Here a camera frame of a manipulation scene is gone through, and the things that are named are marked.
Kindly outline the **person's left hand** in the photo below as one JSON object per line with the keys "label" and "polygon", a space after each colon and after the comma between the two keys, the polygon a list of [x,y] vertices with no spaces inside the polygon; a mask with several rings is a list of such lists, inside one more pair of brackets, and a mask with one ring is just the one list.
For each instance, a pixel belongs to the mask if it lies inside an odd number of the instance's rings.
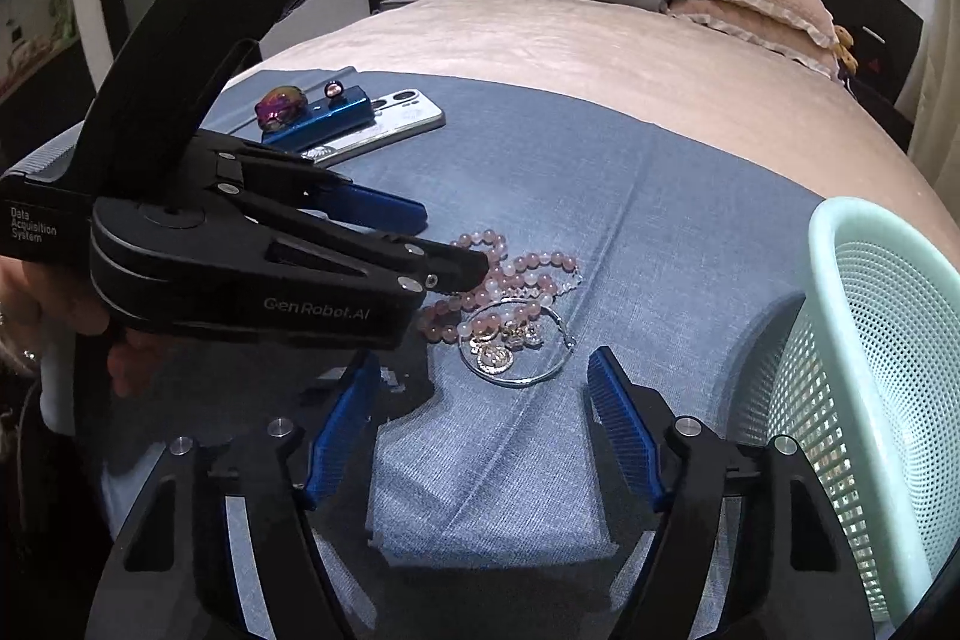
{"label": "person's left hand", "polygon": [[[109,315],[85,281],[63,269],[3,257],[3,364],[21,377],[36,375],[47,325],[65,326],[76,335],[101,336],[109,326]],[[112,390],[119,396],[144,392],[176,346],[178,340],[171,336],[125,331],[107,354]]]}

